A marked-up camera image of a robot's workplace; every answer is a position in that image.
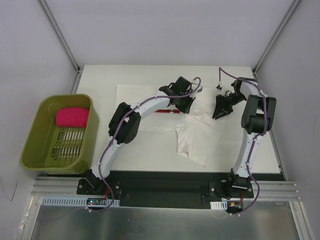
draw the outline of cable clip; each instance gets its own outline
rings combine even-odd
[[[260,89],[260,91],[259,91],[259,94],[261,95],[261,96],[265,96],[265,93]]]

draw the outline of wire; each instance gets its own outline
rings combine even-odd
[[[224,96],[225,96],[225,97],[228,97],[229,95],[227,96],[227,93],[229,93],[229,92],[232,94],[232,91],[228,90],[228,91],[226,91],[226,92],[224,93]]]
[[[99,201],[99,202],[107,199],[107,197],[108,197],[108,192],[109,192],[109,188],[107,188],[107,189],[105,190],[105,194],[100,198],[100,201]]]
[[[1,180],[1,176],[0,176],[0,185],[1,185],[1,189],[3,191],[3,194],[5,196],[5,198],[9,201],[9,202],[12,202],[14,200],[14,197],[16,195],[16,191],[17,191],[17,188],[18,188],[18,183],[19,183],[19,180],[20,180],[20,177],[21,177],[21,171],[22,171],[22,166],[20,167],[20,171],[19,171],[19,177],[18,177],[18,180],[16,181],[16,184],[15,184],[15,187],[14,187],[14,192],[13,192],[13,195],[12,197],[8,197],[7,194],[6,194],[6,191],[5,191],[5,187],[4,187],[4,184]]]
[[[257,192],[256,192],[256,195],[255,195],[255,198],[254,200],[249,204],[249,206],[247,206],[245,209],[243,209],[241,212],[245,212],[247,211],[249,208],[251,208],[255,202],[257,201],[258,197],[259,197],[259,194],[260,194],[260,185],[259,183],[257,182],[257,180],[253,177],[251,171],[250,171],[250,167],[249,167],[249,163],[250,163],[250,158],[251,158],[251,155],[252,155],[252,152],[254,150],[254,147],[255,147],[255,144],[256,144],[256,140],[259,136],[264,136],[266,133],[267,133],[267,125],[268,125],[268,120],[267,120],[267,99],[266,99],[266,96],[264,95],[264,93],[261,91],[260,87],[258,84],[255,84],[254,82],[252,81],[248,81],[242,77],[235,77],[229,73],[227,73],[226,71],[224,71],[221,67],[219,67],[219,81],[221,81],[221,72],[225,73],[226,75],[228,75],[229,77],[233,78],[233,79],[236,79],[236,80],[239,80],[239,81],[242,81],[242,82],[245,82],[247,84],[250,84],[252,86],[254,86],[258,92],[259,92],[259,95],[262,96],[262,100],[263,100],[263,118],[264,118],[264,124],[263,124],[263,133],[258,133],[257,135],[255,135],[253,137],[253,141],[252,141],[252,144],[251,144],[251,147],[250,147],[250,151],[249,151],[249,154],[248,154],[248,158],[246,160],[246,170],[250,176],[250,178],[254,181],[254,183],[256,184],[257,186]]]
[[[244,197],[245,197],[244,193],[243,193],[243,192],[241,192],[241,198],[240,198],[240,201],[235,202],[235,204],[238,204],[238,203],[243,204]]]
[[[220,198],[224,198],[224,199],[227,199],[227,200],[230,200],[232,197],[231,196],[225,196],[224,194],[221,194],[221,192],[219,191],[215,191],[215,194],[220,197]]]
[[[69,215],[71,215],[71,214],[73,214],[73,213],[75,213],[75,212],[77,212],[78,210],[81,210],[81,209],[85,209],[85,207],[83,207],[83,206],[77,207],[77,208],[73,209],[72,211],[70,211],[70,212],[68,212],[68,213],[66,213],[66,214],[64,214],[62,216],[58,216],[58,217],[54,217],[54,218],[46,218],[46,217],[44,217],[43,216],[43,211],[42,211],[42,209],[40,209],[39,217],[45,222],[54,222],[56,220],[63,219],[64,217],[67,217],[67,216],[69,216]]]

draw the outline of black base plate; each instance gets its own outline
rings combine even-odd
[[[210,202],[221,201],[221,197],[211,192],[227,172],[150,172],[150,171],[111,171],[106,181],[111,184],[115,199],[122,207],[210,209]],[[282,174],[253,174],[258,181],[284,181]],[[92,191],[81,179],[77,189],[79,195],[104,195],[106,188]],[[245,198],[253,198],[253,192],[246,192]]]
[[[210,196],[212,198],[218,197],[218,198],[237,198],[241,199],[242,193],[244,193],[243,198],[245,199],[253,199],[255,197],[254,192],[252,191],[252,185],[248,186],[248,189],[246,191],[237,191],[237,190],[230,190],[228,188],[228,184],[226,181],[220,181],[220,182],[210,182]]]

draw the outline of red marker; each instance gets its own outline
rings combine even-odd
[[[174,113],[174,114],[179,114],[180,110],[178,110],[178,109],[160,109],[160,110],[155,111],[155,113],[162,113],[162,114]]]

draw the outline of white cloth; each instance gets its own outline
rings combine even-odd
[[[160,86],[117,85],[114,110],[122,102],[133,104],[152,96]],[[205,167],[214,156],[225,121],[213,120],[216,89],[204,87],[196,95],[190,113],[152,113],[143,119],[139,131],[176,132],[177,153]]]

